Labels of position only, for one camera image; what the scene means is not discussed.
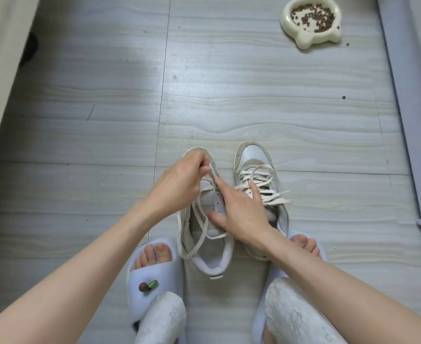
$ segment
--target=white slide sandal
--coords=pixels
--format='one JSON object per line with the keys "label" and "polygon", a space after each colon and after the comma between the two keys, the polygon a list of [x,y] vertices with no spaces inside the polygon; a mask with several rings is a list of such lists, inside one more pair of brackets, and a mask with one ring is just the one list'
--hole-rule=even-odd
{"label": "white slide sandal", "polygon": [[[131,271],[134,261],[144,250],[146,244],[165,243],[171,249],[171,262],[159,263],[152,266],[142,267]],[[138,248],[128,263],[126,293],[129,307],[129,315],[134,331],[139,330],[139,322],[150,306],[150,303],[160,295],[166,292],[172,292],[184,299],[184,267],[182,259],[179,256],[177,243],[172,239],[160,238],[148,242]],[[140,284],[145,283],[151,286],[146,292],[140,291]],[[178,344],[186,344],[185,331],[178,337]]]}
{"label": "white slide sandal", "polygon": [[[297,231],[296,229],[289,229],[288,238],[291,239],[295,235],[303,234],[307,237],[311,237],[302,231]],[[319,248],[322,256],[322,260],[327,262],[327,254],[322,245],[317,242],[317,248]],[[252,324],[252,344],[263,344],[263,331],[265,329],[266,323],[266,313],[265,313],[265,296],[266,291],[268,290],[269,285],[278,277],[288,277],[281,269],[279,269],[274,263],[270,263],[268,276],[266,277],[265,289],[263,289],[263,295],[261,296],[260,303],[258,305],[257,311],[255,313],[254,322]]]}

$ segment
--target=toe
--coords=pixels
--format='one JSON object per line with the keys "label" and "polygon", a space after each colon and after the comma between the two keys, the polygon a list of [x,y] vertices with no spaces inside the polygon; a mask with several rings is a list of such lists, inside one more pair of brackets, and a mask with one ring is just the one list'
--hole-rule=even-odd
{"label": "toe", "polygon": [[308,237],[306,237],[304,234],[297,234],[291,238],[291,241],[297,244],[300,248],[304,248],[308,243]]}
{"label": "toe", "polygon": [[134,269],[140,269],[140,268],[142,268],[142,263],[140,263],[140,257],[138,257],[138,258],[136,258],[136,260],[134,261],[134,268],[133,268],[133,269],[131,269],[131,270],[134,270]]}
{"label": "toe", "polygon": [[312,250],[312,254],[315,255],[316,257],[319,257],[321,255],[321,251],[319,250],[319,248],[314,248],[314,250]]}
{"label": "toe", "polygon": [[147,254],[145,253],[145,249],[142,250],[140,253],[140,263],[143,267],[149,266],[149,259],[147,257]]}
{"label": "toe", "polygon": [[308,238],[308,243],[305,246],[305,250],[312,252],[317,247],[317,241],[313,238]]}
{"label": "toe", "polygon": [[149,260],[149,266],[156,264],[156,255],[155,255],[155,248],[152,244],[145,245],[145,254],[147,255],[147,259]]}
{"label": "toe", "polygon": [[158,255],[158,263],[165,263],[172,261],[171,249],[165,243],[157,243],[156,254]]}

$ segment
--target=forearm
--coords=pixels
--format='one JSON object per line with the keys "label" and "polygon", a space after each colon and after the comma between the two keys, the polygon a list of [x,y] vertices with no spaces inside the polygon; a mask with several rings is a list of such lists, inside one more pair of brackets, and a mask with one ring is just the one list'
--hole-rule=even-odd
{"label": "forearm", "polygon": [[133,250],[157,223],[138,202],[109,231],[0,314],[0,343],[75,343]]}
{"label": "forearm", "polygon": [[421,317],[278,231],[260,240],[276,263],[351,344],[421,343]]}

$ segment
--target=hand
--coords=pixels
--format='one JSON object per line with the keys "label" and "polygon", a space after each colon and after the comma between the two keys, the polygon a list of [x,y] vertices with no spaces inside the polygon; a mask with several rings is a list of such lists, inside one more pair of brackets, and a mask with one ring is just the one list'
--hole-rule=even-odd
{"label": "hand", "polygon": [[237,240],[263,251],[262,238],[273,229],[266,218],[265,207],[261,201],[258,187],[253,181],[248,182],[253,195],[253,199],[251,199],[246,193],[235,190],[217,176],[215,181],[225,200],[227,216],[222,216],[215,211],[208,211],[209,220],[225,229]]}
{"label": "hand", "polygon": [[188,152],[161,175],[145,200],[159,209],[161,220],[191,205],[200,193],[202,177],[211,171],[202,151]]}

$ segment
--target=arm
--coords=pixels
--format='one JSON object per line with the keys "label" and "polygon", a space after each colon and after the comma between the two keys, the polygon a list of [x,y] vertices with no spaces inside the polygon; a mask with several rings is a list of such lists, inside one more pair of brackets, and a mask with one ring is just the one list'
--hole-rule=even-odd
{"label": "arm", "polygon": [[208,212],[209,219],[270,257],[349,343],[421,343],[419,315],[273,229],[253,182],[249,182],[252,200],[224,181],[216,181],[225,199],[227,217],[212,211]]}
{"label": "arm", "polygon": [[0,343],[75,343],[142,237],[190,205],[210,171],[199,151],[173,165],[110,230],[0,314]]}

